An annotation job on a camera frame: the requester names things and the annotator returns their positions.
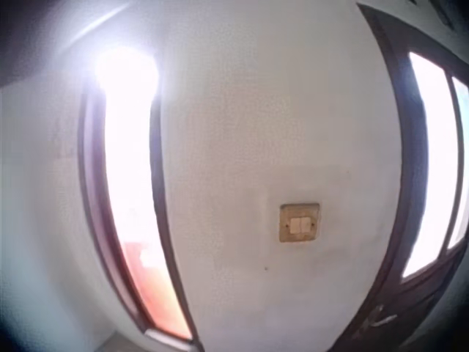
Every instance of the door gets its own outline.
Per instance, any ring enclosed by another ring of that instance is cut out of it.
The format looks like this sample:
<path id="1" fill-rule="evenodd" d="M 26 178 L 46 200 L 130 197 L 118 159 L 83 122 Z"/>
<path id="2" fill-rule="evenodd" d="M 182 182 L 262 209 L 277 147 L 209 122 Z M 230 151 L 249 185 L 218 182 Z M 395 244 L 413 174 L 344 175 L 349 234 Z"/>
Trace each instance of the door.
<path id="1" fill-rule="evenodd" d="M 375 283 L 331 351 L 392 351 L 438 302 L 467 245 L 469 65 L 406 23 L 360 8 L 394 88 L 401 190 Z"/>

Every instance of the light switch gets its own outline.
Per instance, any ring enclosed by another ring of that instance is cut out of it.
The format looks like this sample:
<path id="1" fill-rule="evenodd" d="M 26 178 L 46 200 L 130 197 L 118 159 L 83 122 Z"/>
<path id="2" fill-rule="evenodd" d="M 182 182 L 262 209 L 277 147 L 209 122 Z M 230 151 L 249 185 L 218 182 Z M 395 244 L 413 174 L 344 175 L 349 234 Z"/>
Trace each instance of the light switch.
<path id="1" fill-rule="evenodd" d="M 291 204 L 280 207 L 280 242 L 312 241 L 317 237 L 319 204 Z"/>

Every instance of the switch plate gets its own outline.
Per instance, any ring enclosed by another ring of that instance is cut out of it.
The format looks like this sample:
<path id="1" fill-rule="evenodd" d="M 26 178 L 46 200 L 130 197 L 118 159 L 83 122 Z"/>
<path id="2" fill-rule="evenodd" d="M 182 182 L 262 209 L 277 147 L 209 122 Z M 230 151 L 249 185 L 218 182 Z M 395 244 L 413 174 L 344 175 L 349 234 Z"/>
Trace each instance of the switch plate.
<path id="1" fill-rule="evenodd" d="M 280 242 L 312 241 L 317 237 L 320 205 L 285 204 L 280 207 Z"/>

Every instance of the bright light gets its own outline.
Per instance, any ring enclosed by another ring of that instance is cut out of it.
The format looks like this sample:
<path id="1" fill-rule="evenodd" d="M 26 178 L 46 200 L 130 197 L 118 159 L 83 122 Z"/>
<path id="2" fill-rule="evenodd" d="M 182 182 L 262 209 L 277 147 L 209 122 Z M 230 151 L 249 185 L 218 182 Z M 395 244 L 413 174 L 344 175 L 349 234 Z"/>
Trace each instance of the bright light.
<path id="1" fill-rule="evenodd" d="M 125 262 L 155 327 L 190 339 L 166 266 L 152 196 L 149 121 L 158 69 L 151 56 L 115 48 L 100 56 L 96 75 L 106 94 L 106 177 Z"/>
<path id="2" fill-rule="evenodd" d="M 453 233 L 449 240 L 448 248 L 456 246 L 463 238 L 468 229 L 469 209 L 469 89 L 461 81 L 453 77 L 454 89 L 461 112 L 462 135 L 464 141 L 464 172 L 462 174 L 462 190 L 461 200 L 459 201 L 459 209 L 454 223 Z"/>
<path id="3" fill-rule="evenodd" d="M 453 210 L 458 166 L 456 117 L 445 71 L 414 53 L 410 53 L 410 61 L 425 108 L 428 180 L 420 230 L 403 277 L 440 254 Z"/>

